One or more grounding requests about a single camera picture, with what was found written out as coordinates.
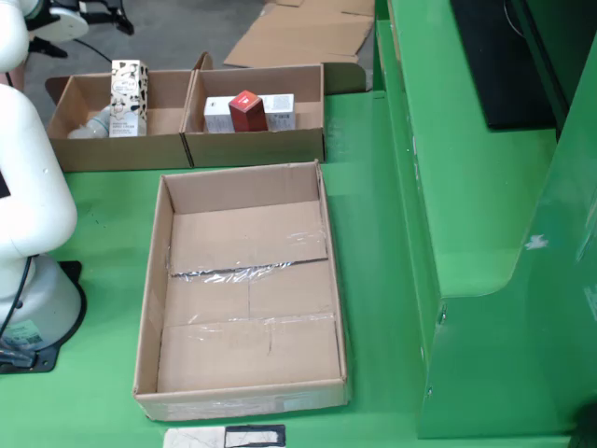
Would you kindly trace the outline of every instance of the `white cylinder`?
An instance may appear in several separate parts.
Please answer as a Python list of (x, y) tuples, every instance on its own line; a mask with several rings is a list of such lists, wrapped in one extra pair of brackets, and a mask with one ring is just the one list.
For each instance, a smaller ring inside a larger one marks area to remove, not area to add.
[(29, 51), (29, 32), (19, 0), (0, 0), (0, 73), (18, 67)]
[[(35, 259), (35, 274), (21, 295), (2, 343), (20, 350), (41, 350), (59, 341), (74, 325), (81, 311), (78, 290), (58, 263), (48, 257)], [(14, 298), (0, 300), (4, 322)]]
[[(0, 270), (63, 245), (76, 226), (76, 207), (34, 105), (0, 85), (0, 171), (10, 196), (0, 199)], [(0, 297), (21, 276), (0, 273)]]

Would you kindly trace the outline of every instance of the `white box with black pattern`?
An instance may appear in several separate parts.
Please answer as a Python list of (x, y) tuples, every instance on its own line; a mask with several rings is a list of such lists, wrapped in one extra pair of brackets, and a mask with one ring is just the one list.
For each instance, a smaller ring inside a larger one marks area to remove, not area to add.
[(143, 62), (112, 62), (110, 137), (147, 135), (147, 82)]

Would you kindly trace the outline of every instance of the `sticker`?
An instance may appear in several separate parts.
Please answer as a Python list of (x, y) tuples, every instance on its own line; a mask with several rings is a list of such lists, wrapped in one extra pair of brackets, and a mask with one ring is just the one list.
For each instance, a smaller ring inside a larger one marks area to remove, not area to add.
[(166, 431), (164, 448), (286, 447), (284, 425), (177, 427)]
[(18, 324), (8, 325), (2, 339), (8, 345), (25, 349), (44, 342), (33, 320), (23, 320)]

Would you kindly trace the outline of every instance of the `gray floor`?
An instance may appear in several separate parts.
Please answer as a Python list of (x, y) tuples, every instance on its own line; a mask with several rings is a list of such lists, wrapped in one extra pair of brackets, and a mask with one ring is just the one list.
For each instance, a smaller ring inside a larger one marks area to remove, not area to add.
[[(108, 58), (141, 59), (150, 70), (191, 68), (208, 50), (216, 67), (258, 17), (263, 0), (125, 0), (135, 35), (127, 36), (111, 25), (93, 25), (81, 40)], [(359, 63), (373, 66), (372, 33), (359, 52)], [(25, 93), (41, 119), (48, 123), (54, 110), (44, 83), (49, 77), (100, 73), (109, 63), (76, 42), (61, 44), (68, 59), (32, 54), (27, 62)]]

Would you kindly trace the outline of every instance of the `red box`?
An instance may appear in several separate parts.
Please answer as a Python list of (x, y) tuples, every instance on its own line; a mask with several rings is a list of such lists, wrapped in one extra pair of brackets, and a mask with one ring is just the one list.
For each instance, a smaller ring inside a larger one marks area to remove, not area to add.
[(235, 132), (248, 133), (268, 130), (263, 101), (254, 93), (242, 91), (229, 102), (229, 107)]

